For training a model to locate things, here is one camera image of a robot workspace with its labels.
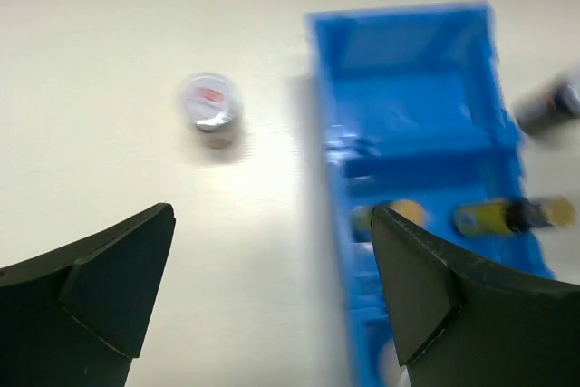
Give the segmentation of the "silver-lid shaker jar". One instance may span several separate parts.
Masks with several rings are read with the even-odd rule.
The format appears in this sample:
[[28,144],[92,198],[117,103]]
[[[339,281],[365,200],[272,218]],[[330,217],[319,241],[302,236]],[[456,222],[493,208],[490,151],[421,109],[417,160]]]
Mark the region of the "silver-lid shaker jar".
[[377,358],[377,372],[386,387],[402,386],[406,367],[399,364],[393,340],[387,342]]

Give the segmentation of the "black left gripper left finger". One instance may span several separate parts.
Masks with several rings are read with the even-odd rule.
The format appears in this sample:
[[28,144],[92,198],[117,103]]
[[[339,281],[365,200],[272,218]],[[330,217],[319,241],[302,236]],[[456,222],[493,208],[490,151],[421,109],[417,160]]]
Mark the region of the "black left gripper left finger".
[[140,357],[176,226],[158,203],[1,270],[4,386],[122,386]]

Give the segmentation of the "yellow bottle tan cap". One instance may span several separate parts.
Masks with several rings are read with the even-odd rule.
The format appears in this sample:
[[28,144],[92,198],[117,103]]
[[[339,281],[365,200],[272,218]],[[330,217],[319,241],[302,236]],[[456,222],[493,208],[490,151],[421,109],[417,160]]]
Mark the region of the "yellow bottle tan cap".
[[[395,211],[399,215],[407,218],[413,224],[423,227],[427,222],[427,212],[425,208],[416,201],[402,198],[384,203],[384,206]],[[359,206],[353,209],[351,214],[351,224],[353,234],[358,242],[371,241],[371,220],[374,205]]]
[[571,227],[576,222],[572,202],[561,196],[496,198],[458,206],[452,220],[464,237],[515,235],[533,229]]

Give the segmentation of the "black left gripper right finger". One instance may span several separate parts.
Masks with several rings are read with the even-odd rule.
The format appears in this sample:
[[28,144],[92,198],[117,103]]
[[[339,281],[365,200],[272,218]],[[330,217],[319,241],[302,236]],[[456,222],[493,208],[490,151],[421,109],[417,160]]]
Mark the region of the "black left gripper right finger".
[[385,206],[372,244],[414,386],[576,386],[579,288],[503,266]]

